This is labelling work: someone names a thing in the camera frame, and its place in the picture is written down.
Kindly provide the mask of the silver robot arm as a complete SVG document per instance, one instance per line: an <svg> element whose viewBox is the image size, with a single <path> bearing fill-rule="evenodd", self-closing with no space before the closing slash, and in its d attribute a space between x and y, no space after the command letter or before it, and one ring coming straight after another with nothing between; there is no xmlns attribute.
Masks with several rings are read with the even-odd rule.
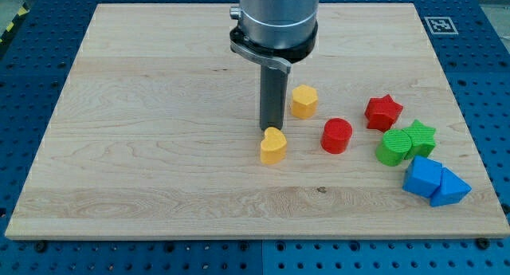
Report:
<svg viewBox="0 0 510 275"><path fill-rule="evenodd" d="M239 0L229 10L237 25L231 50L262 67L290 73L313 50L319 0Z"/></svg>

